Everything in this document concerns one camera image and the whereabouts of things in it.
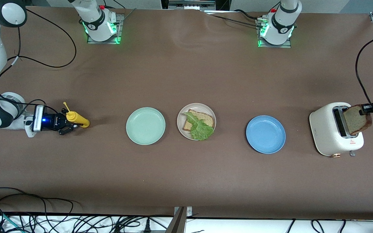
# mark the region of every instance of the brown table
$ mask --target brown table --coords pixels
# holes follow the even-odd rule
[[[86,44],[72,8],[32,10],[71,34],[77,58],[61,69],[19,61],[0,92],[44,99],[58,110],[66,101],[92,125],[33,139],[0,129],[0,186],[74,199],[78,213],[173,214],[173,206],[192,205],[210,217],[373,219],[373,125],[356,158],[332,159],[316,151],[308,123],[327,103],[366,102],[354,63],[373,39],[367,15],[301,14],[293,47],[271,49],[257,47],[250,26],[196,10],[136,10],[120,45]],[[13,55],[16,29],[3,28],[1,36]],[[29,14],[21,53],[61,65],[73,47],[62,31]],[[359,72],[373,99],[373,44]],[[217,116],[214,135],[203,142],[176,127],[179,110],[193,102]],[[125,130],[129,115],[145,106],[160,110],[167,124],[151,146],[133,143]],[[257,115],[284,125],[286,144],[276,154],[260,154],[246,141],[246,125]],[[68,211],[54,206],[49,211]],[[43,209],[12,199],[4,210]]]

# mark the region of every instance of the toast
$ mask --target toast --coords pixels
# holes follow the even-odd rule
[[[190,109],[188,112],[191,112],[194,116],[196,116],[200,120],[204,120],[204,123],[207,124],[210,127],[214,128],[214,118],[212,116],[205,114],[203,112],[196,112],[192,109]],[[185,121],[185,125],[183,130],[185,131],[191,131],[192,124],[189,123],[187,120]]]
[[[370,114],[360,115],[360,110],[362,110],[361,105],[354,105],[343,112],[349,134],[352,136],[366,130],[372,125],[372,118]]]

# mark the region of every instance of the yellow squeeze bottle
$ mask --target yellow squeeze bottle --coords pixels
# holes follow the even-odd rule
[[[66,117],[67,117],[68,121],[71,121],[71,122],[74,122],[74,123],[77,123],[77,124],[83,124],[83,125],[81,125],[82,128],[89,127],[89,125],[90,125],[90,121],[89,120],[87,120],[86,118],[82,117],[77,112],[70,111],[70,109],[68,108],[66,102],[63,102],[63,104],[65,105],[65,107],[68,110],[68,113],[66,114]]]

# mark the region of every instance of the lettuce leaf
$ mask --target lettuce leaf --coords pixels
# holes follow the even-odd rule
[[[214,133],[214,129],[204,123],[204,120],[198,119],[191,112],[184,112],[186,120],[192,124],[191,136],[196,140],[205,140]]]

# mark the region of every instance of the blue plate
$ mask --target blue plate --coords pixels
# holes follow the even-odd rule
[[[278,152],[286,141],[283,125],[271,116],[256,116],[247,125],[245,132],[250,146],[260,153]]]

